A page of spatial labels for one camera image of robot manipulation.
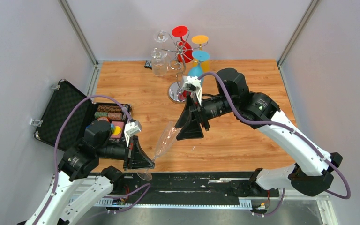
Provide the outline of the clear champagne flute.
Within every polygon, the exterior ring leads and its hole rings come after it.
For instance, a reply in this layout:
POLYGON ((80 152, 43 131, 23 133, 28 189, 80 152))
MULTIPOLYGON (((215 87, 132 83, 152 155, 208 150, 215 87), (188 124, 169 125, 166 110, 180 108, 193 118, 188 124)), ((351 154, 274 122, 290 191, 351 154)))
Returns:
MULTIPOLYGON (((177 141, 176 136, 179 131, 180 129, 175 127, 174 121, 168 122, 155 147, 155 152, 152 159, 152 162, 155 165, 157 165, 155 161, 159 157, 163 156, 177 141)), ((145 181, 151 181, 153 177, 149 168, 145 169, 143 172, 137 172, 137 175, 145 181)))

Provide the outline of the blue wine glass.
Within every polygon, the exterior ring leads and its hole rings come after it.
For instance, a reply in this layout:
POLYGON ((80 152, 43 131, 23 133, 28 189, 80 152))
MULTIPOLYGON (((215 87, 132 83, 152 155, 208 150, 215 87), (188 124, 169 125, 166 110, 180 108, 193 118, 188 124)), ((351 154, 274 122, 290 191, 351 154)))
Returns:
POLYGON ((200 77, 203 73, 210 71, 210 54, 204 50, 196 50, 192 53, 194 67, 189 71, 188 76, 200 77))

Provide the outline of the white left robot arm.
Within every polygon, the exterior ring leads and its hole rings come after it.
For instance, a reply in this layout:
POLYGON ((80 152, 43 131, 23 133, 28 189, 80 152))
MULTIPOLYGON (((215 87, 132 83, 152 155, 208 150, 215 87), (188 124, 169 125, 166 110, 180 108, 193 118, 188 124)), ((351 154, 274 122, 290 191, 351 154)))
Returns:
POLYGON ((122 159, 127 169, 152 168, 154 163, 139 144, 138 121, 125 125, 125 142, 109 145, 113 134, 106 120, 95 120, 86 127, 84 136, 66 150, 58 164, 49 190, 34 214, 23 225, 74 225, 101 198, 124 190, 124 174, 113 166, 105 168, 90 188, 75 201, 69 200, 100 157, 122 159))

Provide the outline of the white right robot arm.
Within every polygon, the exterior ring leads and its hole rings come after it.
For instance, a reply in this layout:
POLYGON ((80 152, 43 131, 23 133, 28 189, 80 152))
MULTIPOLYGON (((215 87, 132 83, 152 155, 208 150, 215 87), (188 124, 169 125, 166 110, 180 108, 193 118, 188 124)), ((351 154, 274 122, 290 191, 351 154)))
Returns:
POLYGON ((307 138, 268 95, 249 90, 245 76, 234 68, 214 74, 218 94, 202 97, 202 76, 184 76, 182 88, 187 92, 186 104, 175 124, 178 141, 201 139, 210 128, 209 121, 233 113, 278 144, 295 163, 278 169, 256 169, 249 182, 250 192, 262 195, 273 188, 294 188, 307 196, 329 193, 343 160, 307 138))

